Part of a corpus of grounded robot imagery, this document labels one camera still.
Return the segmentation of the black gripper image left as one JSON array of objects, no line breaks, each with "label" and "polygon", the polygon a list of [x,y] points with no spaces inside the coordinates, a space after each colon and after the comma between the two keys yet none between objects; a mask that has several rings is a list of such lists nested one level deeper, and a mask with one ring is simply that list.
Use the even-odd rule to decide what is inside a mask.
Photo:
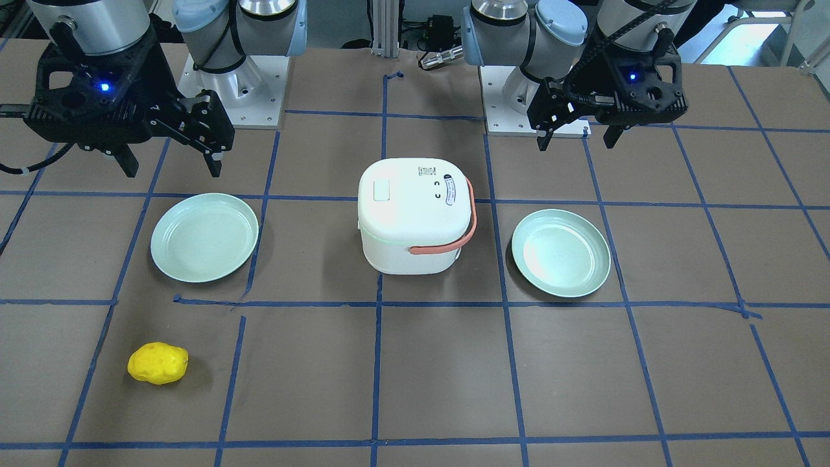
[{"label": "black gripper image left", "polygon": [[224,150],[235,135],[219,95],[178,91],[154,27],[130,47],[89,55],[68,26],[38,61],[36,87],[24,121],[51,142],[107,150],[128,178],[139,162],[128,144],[167,136],[204,154],[211,177],[222,171]]}]

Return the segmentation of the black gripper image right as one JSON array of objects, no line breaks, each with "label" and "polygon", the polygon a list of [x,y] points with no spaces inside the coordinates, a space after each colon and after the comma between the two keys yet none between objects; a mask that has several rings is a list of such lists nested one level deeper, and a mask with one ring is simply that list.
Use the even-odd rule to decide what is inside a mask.
[{"label": "black gripper image right", "polygon": [[589,40],[581,56],[587,62],[570,82],[546,77],[528,105],[530,127],[537,130],[539,151],[546,151],[552,131],[584,115],[607,125],[604,144],[613,149],[627,126],[670,123],[685,115],[688,101],[682,86],[681,57],[672,42],[659,40],[645,51],[626,50],[611,43],[589,59],[599,40]]}]

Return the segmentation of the silver robot arm image right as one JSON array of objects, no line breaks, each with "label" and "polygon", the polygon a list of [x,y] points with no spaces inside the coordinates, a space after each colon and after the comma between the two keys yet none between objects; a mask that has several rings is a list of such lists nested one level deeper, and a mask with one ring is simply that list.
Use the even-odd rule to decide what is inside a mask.
[{"label": "silver robot arm image right", "polygon": [[611,149],[636,125],[685,115],[676,33],[693,1],[602,1],[594,23],[570,1],[472,1],[462,50],[473,66],[511,66],[530,92],[519,110],[546,150],[555,131],[585,115]]}]

